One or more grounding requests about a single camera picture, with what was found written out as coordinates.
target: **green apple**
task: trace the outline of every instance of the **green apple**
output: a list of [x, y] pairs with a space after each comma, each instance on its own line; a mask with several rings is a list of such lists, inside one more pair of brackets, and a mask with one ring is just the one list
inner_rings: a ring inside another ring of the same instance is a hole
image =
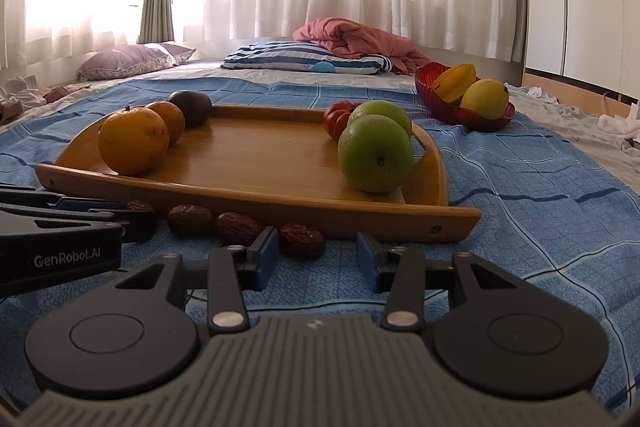
[[349, 124], [338, 142], [344, 177], [366, 192], [389, 192], [404, 182], [414, 165], [414, 149], [404, 129], [381, 114]]
[[362, 118], [366, 114], [382, 114], [395, 121], [411, 136], [411, 118], [409, 115], [393, 102], [388, 100], [369, 100], [369, 102], [361, 103], [356, 107], [349, 117], [349, 124], [355, 122], [358, 118]]

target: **purple pillow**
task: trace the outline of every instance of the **purple pillow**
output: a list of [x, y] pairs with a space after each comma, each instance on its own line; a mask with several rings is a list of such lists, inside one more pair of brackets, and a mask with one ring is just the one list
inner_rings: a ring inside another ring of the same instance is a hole
[[124, 44], [97, 52], [86, 60], [80, 66], [78, 80], [126, 78], [135, 74], [166, 70], [175, 65], [176, 60], [169, 51], [149, 48], [143, 44]]
[[185, 48], [184, 46], [178, 46], [178, 44], [160, 44], [160, 46], [166, 49], [173, 56], [173, 58], [175, 58], [177, 66], [180, 66], [180, 64], [184, 64], [191, 58], [191, 55], [196, 52], [196, 50]]

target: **mattress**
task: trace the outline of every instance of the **mattress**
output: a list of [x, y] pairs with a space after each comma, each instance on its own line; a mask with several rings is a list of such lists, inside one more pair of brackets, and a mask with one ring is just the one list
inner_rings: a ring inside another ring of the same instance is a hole
[[[146, 73], [140, 76], [120, 80], [101, 82], [84, 82], [90, 89], [75, 92], [57, 102], [34, 108], [18, 120], [0, 126], [0, 134], [25, 121], [39, 116], [47, 116], [62, 110], [78, 100], [88, 96], [95, 96], [98, 92], [116, 84], [129, 80], [176, 80], [192, 78], [243, 78], [259, 84], [284, 81], [294, 84], [321, 86], [340, 84], [353, 87], [383, 87], [395, 89], [413, 89], [412, 77], [395, 73], [376, 75], [362, 74], [331, 74], [305, 73], [301, 71], [278, 70], [222, 70], [220, 62], [215, 60], [190, 60], [186, 64], [164, 71]], [[631, 147], [626, 140], [601, 131], [597, 126], [597, 118], [583, 113], [580, 108], [568, 107], [562, 104], [546, 103], [545, 100], [527, 96], [527, 89], [510, 86], [511, 102], [516, 109], [526, 114], [531, 120], [544, 127], [558, 131], [574, 146], [587, 153], [599, 165], [625, 182], [636, 192], [640, 192], [640, 151]]]
[[[177, 89], [196, 89], [215, 103], [323, 108], [336, 99], [384, 98], [402, 105], [442, 150], [449, 175], [450, 204], [473, 205], [482, 219], [459, 245], [417, 245], [432, 259], [473, 251], [589, 314], [609, 338], [609, 358], [593, 396], [612, 413], [623, 412], [640, 380], [640, 198], [591, 157], [555, 131], [517, 113], [496, 134], [469, 133], [433, 120], [415, 90], [398, 87], [407, 78], [378, 78], [388, 87], [335, 86], [321, 82], [250, 82], [209, 70], [167, 78], [123, 82], [56, 113], [25, 121], [0, 135], [0, 181], [36, 185], [32, 166], [53, 161], [82, 128], [124, 105], [162, 100]], [[327, 75], [334, 82], [336, 75]], [[344, 79], [345, 83], [355, 79]], [[178, 241], [161, 223], [153, 240], [124, 245], [124, 269], [165, 251], [200, 259], [215, 240]], [[38, 394], [22, 343], [35, 317], [114, 277], [108, 273], [0, 302], [0, 394], [24, 407]], [[317, 262], [282, 257], [268, 288], [245, 292], [255, 319], [265, 313], [336, 314], [366, 311], [379, 317], [385, 299], [367, 289], [354, 243], [329, 241]], [[446, 293], [426, 295], [432, 321], [447, 312]], [[188, 313], [204, 321], [206, 294], [195, 292]]]

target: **blue checkered bedsheet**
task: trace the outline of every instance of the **blue checkered bedsheet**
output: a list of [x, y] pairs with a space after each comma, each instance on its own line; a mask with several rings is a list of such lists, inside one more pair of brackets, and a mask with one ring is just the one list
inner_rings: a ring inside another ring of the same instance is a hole
[[[462, 243], [419, 247], [434, 259], [473, 251], [596, 317], [609, 336], [610, 352], [593, 396], [614, 414], [628, 408], [640, 381], [640, 198], [567, 140], [520, 113], [504, 130], [479, 134], [433, 120], [408, 89], [263, 85], [231, 78], [137, 80], [0, 134], [0, 181], [37, 186], [33, 165], [54, 161], [85, 126], [125, 105], [163, 100], [177, 89], [202, 90], [214, 103], [240, 105], [324, 108], [345, 98], [399, 103], [442, 150], [450, 204], [482, 210]], [[165, 251], [199, 259], [212, 245], [213, 240], [178, 241], [161, 223], [153, 240], [125, 245], [122, 260], [126, 269]], [[37, 396], [22, 351], [30, 324], [115, 275], [0, 302], [0, 394], [18, 407]], [[313, 263], [282, 257], [268, 288], [244, 297], [254, 317], [351, 311], [379, 316], [385, 299], [367, 290], [351, 241], [330, 241]], [[195, 320], [204, 320], [206, 294], [195, 292], [187, 309]], [[428, 320], [447, 309], [444, 292], [428, 294]]]

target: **tomato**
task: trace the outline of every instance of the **tomato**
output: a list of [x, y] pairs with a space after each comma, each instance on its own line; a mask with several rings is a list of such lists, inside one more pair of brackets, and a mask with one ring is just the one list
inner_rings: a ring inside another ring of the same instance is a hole
[[327, 134], [334, 140], [340, 139], [340, 134], [347, 128], [349, 117], [353, 110], [360, 105], [360, 102], [349, 102], [349, 100], [340, 100], [324, 110], [322, 124]]

